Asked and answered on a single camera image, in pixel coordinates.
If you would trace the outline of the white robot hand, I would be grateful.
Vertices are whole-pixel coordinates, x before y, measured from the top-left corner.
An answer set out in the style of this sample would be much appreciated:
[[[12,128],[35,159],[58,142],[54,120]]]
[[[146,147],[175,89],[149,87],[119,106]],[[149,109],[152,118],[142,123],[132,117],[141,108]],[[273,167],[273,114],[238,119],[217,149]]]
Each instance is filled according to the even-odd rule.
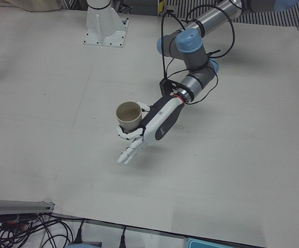
[[[165,96],[153,105],[139,101],[125,102],[116,110],[117,134],[131,141],[117,162],[127,164],[146,145],[161,140],[176,123],[184,101],[175,96]]]

